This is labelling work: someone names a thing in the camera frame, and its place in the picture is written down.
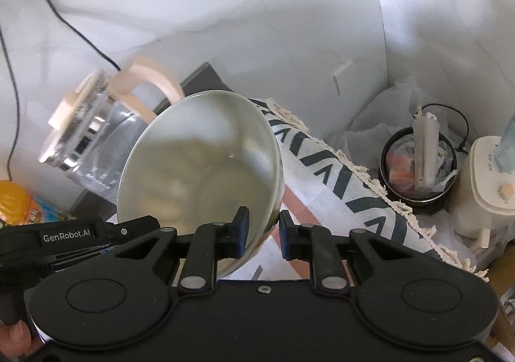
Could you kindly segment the person's right hand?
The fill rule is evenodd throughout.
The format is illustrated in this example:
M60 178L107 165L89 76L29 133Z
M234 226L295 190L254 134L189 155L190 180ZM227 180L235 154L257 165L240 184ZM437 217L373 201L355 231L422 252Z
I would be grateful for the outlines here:
M30 356L42 345L41 339L32 336L23 320L19 320L15 325L1 325L0 348L5 357Z

